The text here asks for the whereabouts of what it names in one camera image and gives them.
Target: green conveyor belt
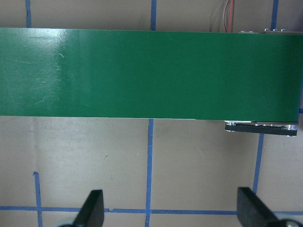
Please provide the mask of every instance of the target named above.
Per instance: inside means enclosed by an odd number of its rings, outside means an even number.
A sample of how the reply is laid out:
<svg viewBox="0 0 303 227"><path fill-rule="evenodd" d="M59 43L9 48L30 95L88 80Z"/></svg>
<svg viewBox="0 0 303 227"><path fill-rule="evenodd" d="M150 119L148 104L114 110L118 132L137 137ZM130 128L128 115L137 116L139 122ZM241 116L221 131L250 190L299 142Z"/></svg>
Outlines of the green conveyor belt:
<svg viewBox="0 0 303 227"><path fill-rule="evenodd" d="M295 122L302 35L0 29L0 115Z"/></svg>

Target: blue tape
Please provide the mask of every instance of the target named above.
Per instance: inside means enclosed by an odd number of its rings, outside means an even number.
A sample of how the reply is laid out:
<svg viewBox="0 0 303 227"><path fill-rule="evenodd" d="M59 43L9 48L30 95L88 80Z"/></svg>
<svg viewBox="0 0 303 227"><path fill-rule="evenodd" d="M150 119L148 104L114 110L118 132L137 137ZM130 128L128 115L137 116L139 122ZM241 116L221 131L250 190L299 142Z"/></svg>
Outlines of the blue tape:
<svg viewBox="0 0 303 227"><path fill-rule="evenodd" d="M278 5L279 5L279 0L274 0L270 30L276 29L276 20L278 17Z"/></svg>
<svg viewBox="0 0 303 227"><path fill-rule="evenodd" d="M285 215L303 215L303 211L274 211L274 214L285 214Z"/></svg>
<svg viewBox="0 0 303 227"><path fill-rule="evenodd" d="M148 139L147 139L147 180L146 180L146 207L145 207L145 227L150 226L151 216L151 194L152 194L152 138L153 138L153 119L148 120Z"/></svg>
<svg viewBox="0 0 303 227"><path fill-rule="evenodd" d="M42 207L42 211L79 212L81 208L74 207Z"/></svg>
<svg viewBox="0 0 303 227"><path fill-rule="evenodd" d="M151 0L151 31L156 31L157 0Z"/></svg>
<svg viewBox="0 0 303 227"><path fill-rule="evenodd" d="M152 210L153 214L237 215L233 210Z"/></svg>
<svg viewBox="0 0 303 227"><path fill-rule="evenodd" d="M34 172L33 176L35 177L36 204L37 204L37 213L38 213L38 227L43 227L39 173Z"/></svg>
<svg viewBox="0 0 303 227"><path fill-rule="evenodd" d="M0 206L0 210L37 211L37 207ZM72 207L42 207L42 211L79 212L80 208ZM104 209L105 213L145 214L144 209ZM197 215L237 215L234 210L151 210L152 214L197 214ZM274 211L275 214L301 215L303 211Z"/></svg>
<svg viewBox="0 0 303 227"><path fill-rule="evenodd" d="M37 207L0 206L0 210L29 210L29 211L37 211Z"/></svg>
<svg viewBox="0 0 303 227"><path fill-rule="evenodd" d="M262 159L263 141L264 141L264 134L259 134L257 159L256 159L256 167L255 167L255 176L254 176L254 183L253 183L253 186L252 186L252 190L255 194L257 194L257 189L258 189L259 174L260 174L261 159Z"/></svg>
<svg viewBox="0 0 303 227"><path fill-rule="evenodd" d="M32 27L32 14L30 11L30 0L25 0L25 9L27 11L27 27Z"/></svg>
<svg viewBox="0 0 303 227"><path fill-rule="evenodd" d="M105 213L145 214L144 209L104 209Z"/></svg>

